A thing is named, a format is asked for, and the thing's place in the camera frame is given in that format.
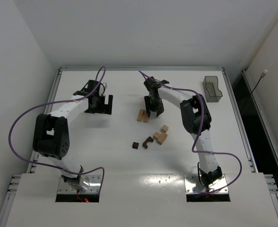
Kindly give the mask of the light wood plank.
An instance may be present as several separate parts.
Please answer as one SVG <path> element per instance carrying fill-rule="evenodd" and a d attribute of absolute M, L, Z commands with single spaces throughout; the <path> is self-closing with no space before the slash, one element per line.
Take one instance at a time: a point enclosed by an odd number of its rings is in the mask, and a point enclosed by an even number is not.
<path fill-rule="evenodd" d="M 144 110 L 144 113 L 143 113 L 143 122 L 148 122 L 148 120 L 149 120 L 149 116 L 147 114 L 147 111 Z"/>

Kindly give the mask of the light wood rectangular block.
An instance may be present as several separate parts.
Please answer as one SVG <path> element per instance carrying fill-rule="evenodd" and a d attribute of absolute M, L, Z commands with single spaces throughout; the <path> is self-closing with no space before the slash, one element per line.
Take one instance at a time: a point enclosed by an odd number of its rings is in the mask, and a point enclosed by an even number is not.
<path fill-rule="evenodd" d="M 143 110 L 143 109 L 140 109 L 140 110 L 139 110 L 139 113 L 138 113 L 138 116 L 137 116 L 137 121 L 138 121 L 138 122 L 142 121 L 143 115 L 144 115 L 144 110 Z"/>

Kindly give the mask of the light wood cube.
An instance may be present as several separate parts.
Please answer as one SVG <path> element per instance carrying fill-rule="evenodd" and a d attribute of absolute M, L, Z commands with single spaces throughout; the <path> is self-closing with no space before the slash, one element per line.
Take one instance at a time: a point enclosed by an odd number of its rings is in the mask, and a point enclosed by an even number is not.
<path fill-rule="evenodd" d="M 163 125 L 161 128 L 161 132 L 166 133 L 168 131 L 169 127 L 167 125 Z"/>
<path fill-rule="evenodd" d="M 160 135 L 161 135 L 161 134 L 160 134 L 159 132 L 155 132 L 154 135 L 153 135 L 153 138 L 156 139 L 156 140 L 158 140 L 159 137 L 160 137 Z"/>

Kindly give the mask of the long light wood block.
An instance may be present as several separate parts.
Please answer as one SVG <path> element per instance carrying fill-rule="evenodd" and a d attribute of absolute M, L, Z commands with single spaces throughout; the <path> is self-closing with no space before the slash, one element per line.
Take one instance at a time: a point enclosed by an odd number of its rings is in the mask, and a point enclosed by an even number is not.
<path fill-rule="evenodd" d="M 165 132 L 161 133 L 159 138 L 157 139 L 157 143 L 162 145 L 165 142 L 165 140 L 167 139 L 167 136 L 168 135 Z"/>

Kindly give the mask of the dark wood arch block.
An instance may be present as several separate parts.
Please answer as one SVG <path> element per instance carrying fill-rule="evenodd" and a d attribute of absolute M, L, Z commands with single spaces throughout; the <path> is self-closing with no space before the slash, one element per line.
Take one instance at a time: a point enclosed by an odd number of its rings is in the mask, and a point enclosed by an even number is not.
<path fill-rule="evenodd" d="M 144 149 L 147 149 L 148 148 L 148 143 L 152 143 L 152 142 L 154 142 L 154 138 L 152 138 L 152 137 L 148 137 L 148 138 L 146 138 L 145 139 L 145 141 L 142 143 L 142 147 L 144 148 Z"/>

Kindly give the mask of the small dark wood cube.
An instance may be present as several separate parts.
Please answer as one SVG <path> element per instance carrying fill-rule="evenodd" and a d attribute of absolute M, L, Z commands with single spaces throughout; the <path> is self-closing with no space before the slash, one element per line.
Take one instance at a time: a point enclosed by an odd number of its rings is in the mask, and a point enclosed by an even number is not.
<path fill-rule="evenodd" d="M 133 149 L 138 149 L 138 147 L 139 147 L 139 143 L 133 142 L 132 148 L 133 148 Z"/>

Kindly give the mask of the clear grey plastic bin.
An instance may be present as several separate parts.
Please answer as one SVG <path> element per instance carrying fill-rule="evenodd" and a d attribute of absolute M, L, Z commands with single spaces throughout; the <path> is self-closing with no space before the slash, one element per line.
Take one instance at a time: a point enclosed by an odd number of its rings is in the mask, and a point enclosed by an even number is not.
<path fill-rule="evenodd" d="M 205 76 L 202 82 L 207 102 L 217 103 L 223 97 L 223 94 L 218 86 L 217 76 Z"/>

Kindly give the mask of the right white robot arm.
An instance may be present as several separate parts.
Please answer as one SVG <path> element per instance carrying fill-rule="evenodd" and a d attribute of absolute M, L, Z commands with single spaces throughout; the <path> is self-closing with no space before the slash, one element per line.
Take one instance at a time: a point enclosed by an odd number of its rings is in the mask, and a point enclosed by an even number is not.
<path fill-rule="evenodd" d="M 222 170 L 213 152 L 210 140 L 211 115 L 201 94 L 190 96 L 175 88 L 169 87 L 166 80 L 156 81 L 146 77 L 144 86 L 149 92 L 144 97 L 147 115 L 152 112 L 156 117 L 164 112 L 162 100 L 172 103 L 180 109 L 182 124 L 194 139 L 193 148 L 200 161 L 200 183 L 208 188 L 210 184 L 222 177 Z"/>

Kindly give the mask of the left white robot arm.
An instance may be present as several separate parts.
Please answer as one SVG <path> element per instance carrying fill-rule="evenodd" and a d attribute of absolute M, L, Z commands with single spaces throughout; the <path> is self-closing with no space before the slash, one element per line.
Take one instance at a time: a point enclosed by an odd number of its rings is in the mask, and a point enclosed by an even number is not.
<path fill-rule="evenodd" d="M 68 155 L 69 125 L 82 113 L 111 115 L 113 95 L 105 103 L 106 88 L 106 83 L 89 80 L 61 107 L 36 118 L 33 150 L 52 161 L 60 169 L 64 182 L 75 190 L 81 190 L 85 177 L 83 167 Z"/>

